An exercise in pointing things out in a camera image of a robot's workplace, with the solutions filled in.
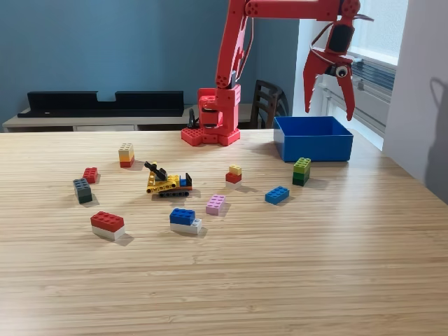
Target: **toy excavator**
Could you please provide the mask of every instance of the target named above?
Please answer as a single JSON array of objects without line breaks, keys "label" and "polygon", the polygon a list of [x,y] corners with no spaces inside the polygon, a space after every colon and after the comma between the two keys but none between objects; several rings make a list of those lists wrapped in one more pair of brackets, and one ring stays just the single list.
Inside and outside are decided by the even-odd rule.
[{"label": "toy excavator", "polygon": [[[237,81],[241,78],[252,46],[254,18],[330,21],[310,45],[303,73],[305,111],[309,112],[317,76],[328,74],[337,78],[344,93],[347,120],[351,120],[355,109],[351,82],[353,59],[347,56],[347,50],[355,32],[353,21],[373,21],[368,16],[358,14],[360,9],[359,0],[230,0],[216,73],[217,87],[199,89],[199,119],[195,119],[194,113],[190,112],[189,127],[182,130],[182,139],[191,146],[229,146],[240,138],[237,126],[241,85]],[[251,39],[244,51],[244,35],[249,18],[252,26]],[[313,45],[330,27],[326,48],[315,48]]]},{"label": "toy excavator", "polygon": [[160,197],[187,197],[193,189],[193,180],[188,173],[185,179],[179,175],[168,175],[163,168],[157,168],[157,163],[145,162],[145,167],[150,170],[148,186],[146,192],[148,194],[158,193]]}]

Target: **white lego brick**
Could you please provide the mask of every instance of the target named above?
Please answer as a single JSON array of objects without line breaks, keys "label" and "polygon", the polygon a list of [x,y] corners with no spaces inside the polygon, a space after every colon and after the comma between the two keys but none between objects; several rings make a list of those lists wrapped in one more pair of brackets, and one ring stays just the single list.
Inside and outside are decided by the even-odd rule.
[{"label": "white lego brick", "polygon": [[198,235],[200,230],[202,229],[202,219],[196,218],[193,221],[193,224],[191,226],[170,223],[169,228],[171,229],[171,231],[184,232],[184,233],[190,233],[192,235]]},{"label": "white lego brick", "polygon": [[241,187],[243,185],[243,181],[240,181],[238,183],[232,183],[232,182],[225,182],[225,186],[229,189],[238,189],[239,187]]},{"label": "white lego brick", "polygon": [[110,240],[117,240],[121,236],[123,236],[126,233],[126,229],[123,226],[116,232],[110,232],[107,230],[100,229],[99,227],[92,226],[92,232],[95,233],[98,236],[110,239]]}]

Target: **red robotic arm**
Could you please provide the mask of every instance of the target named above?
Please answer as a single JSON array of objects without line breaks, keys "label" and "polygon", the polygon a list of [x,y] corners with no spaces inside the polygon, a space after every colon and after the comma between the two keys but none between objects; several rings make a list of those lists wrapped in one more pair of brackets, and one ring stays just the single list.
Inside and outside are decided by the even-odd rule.
[{"label": "red robotic arm", "polygon": [[353,20],[366,18],[358,15],[359,0],[230,0],[223,42],[221,44],[214,89],[199,89],[199,129],[184,129],[182,139],[192,146],[203,143],[230,145],[239,139],[238,103],[241,77],[253,40],[244,51],[244,36],[249,18],[295,18],[331,21],[332,26],[327,48],[319,50],[311,46],[304,69],[305,110],[314,91],[316,78],[321,74],[336,76],[344,92],[347,118],[351,119],[354,109],[354,93],[351,84],[351,63],[347,57],[354,33]]}]

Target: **wooden table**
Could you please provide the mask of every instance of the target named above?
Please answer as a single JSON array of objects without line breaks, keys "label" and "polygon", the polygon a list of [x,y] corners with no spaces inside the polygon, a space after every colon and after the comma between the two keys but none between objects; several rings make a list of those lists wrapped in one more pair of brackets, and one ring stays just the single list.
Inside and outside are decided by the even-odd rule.
[{"label": "wooden table", "polygon": [[[190,173],[192,195],[146,194],[145,160]],[[224,189],[234,163],[238,191]],[[72,180],[86,167],[101,179],[83,206]],[[304,188],[292,170],[269,130],[228,148],[178,132],[0,134],[0,335],[446,336],[448,207],[359,134],[349,163],[314,163]],[[279,185],[290,198],[265,203]],[[214,193],[220,217],[205,214]],[[200,236],[169,230],[174,207],[196,210]],[[93,235],[98,211],[127,235]]]}]

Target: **window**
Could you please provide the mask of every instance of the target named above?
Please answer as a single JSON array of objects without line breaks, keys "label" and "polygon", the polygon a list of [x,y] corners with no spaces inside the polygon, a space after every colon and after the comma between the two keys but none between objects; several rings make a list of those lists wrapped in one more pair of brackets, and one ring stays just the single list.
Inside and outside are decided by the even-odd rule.
[{"label": "window", "polygon": [[355,20],[350,52],[370,61],[398,64],[408,0],[360,0],[360,13],[375,21]]},{"label": "window", "polygon": [[373,144],[373,146],[381,151],[383,150],[383,136],[374,132],[371,126],[363,122],[363,120],[360,121],[357,118],[354,118],[348,122],[347,113],[337,104],[332,102],[328,105],[328,115],[335,117],[345,128],[358,131],[358,133],[365,137],[371,144]]}]

